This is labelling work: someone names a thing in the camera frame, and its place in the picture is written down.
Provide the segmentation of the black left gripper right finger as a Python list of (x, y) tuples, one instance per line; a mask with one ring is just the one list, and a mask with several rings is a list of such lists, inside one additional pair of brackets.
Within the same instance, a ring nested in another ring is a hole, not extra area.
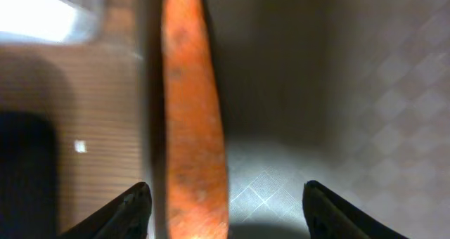
[(302, 207), (314, 239), (406, 239), (315, 180), (304, 184)]

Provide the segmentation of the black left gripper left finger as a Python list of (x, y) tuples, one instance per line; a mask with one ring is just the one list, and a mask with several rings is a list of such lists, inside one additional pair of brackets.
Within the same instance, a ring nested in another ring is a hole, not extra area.
[(146, 182), (138, 182), (58, 239), (146, 239), (152, 196)]

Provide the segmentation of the orange carrot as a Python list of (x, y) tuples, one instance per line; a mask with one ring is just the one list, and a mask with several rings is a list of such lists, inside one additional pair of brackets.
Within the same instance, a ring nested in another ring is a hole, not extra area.
[(161, 39), (167, 232), (227, 238), (227, 161), (203, 0), (163, 0)]

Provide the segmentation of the black plastic tray bin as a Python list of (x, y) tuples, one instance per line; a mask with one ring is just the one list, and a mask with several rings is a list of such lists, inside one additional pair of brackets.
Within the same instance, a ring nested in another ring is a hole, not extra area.
[(28, 112), (1, 113), (1, 237), (54, 238), (56, 134)]

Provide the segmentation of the dark brown serving tray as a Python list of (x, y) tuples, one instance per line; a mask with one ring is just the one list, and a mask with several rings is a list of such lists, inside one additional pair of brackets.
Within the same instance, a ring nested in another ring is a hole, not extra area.
[(321, 182), (407, 238), (449, 237), (449, 0), (203, 0), (231, 238), (307, 238)]

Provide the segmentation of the clear plastic bin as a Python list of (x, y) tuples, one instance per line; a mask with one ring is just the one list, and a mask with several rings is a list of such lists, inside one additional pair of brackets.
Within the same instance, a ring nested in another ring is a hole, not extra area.
[(105, 0), (1, 0), (2, 44), (71, 45), (99, 33)]

